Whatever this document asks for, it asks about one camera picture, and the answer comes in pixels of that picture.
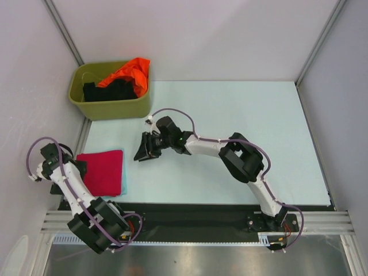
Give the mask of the magenta red t shirt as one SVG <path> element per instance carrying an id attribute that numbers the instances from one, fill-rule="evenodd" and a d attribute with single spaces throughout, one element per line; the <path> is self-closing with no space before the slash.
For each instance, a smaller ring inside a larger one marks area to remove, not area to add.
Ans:
<path id="1" fill-rule="evenodd" d="M 83 182 L 95 197 L 116 197 L 123 192 L 123 157 L 121 149 L 79 154 L 77 161 L 86 162 Z"/>

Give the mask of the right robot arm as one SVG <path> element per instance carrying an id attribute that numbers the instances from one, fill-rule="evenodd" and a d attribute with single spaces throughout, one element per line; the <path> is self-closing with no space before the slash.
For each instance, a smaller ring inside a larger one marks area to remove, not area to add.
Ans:
<path id="1" fill-rule="evenodd" d="M 256 146 L 235 132 L 230 138 L 201 138 L 192 131 L 181 130 L 169 116 L 145 121 L 150 131 L 143 132 L 140 146 L 133 158 L 138 162 L 157 159 L 162 150 L 171 148 L 182 155 L 205 155 L 220 158 L 229 173 L 248 185 L 260 205 L 260 219 L 248 218 L 253 231 L 278 231 L 286 224 L 288 210 L 277 202 L 269 187 L 263 183 L 263 156 Z"/>

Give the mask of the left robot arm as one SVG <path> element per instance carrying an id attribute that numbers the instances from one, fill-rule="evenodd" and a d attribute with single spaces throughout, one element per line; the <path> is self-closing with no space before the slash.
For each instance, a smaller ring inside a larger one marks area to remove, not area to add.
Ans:
<path id="1" fill-rule="evenodd" d="M 122 247 L 120 237 L 129 230 L 127 216 L 113 203 L 90 193 L 83 181 L 87 163 L 75 160 L 54 143 L 41 148 L 40 153 L 44 161 L 37 175 L 57 185 L 68 201 L 70 231 L 98 254 Z"/>

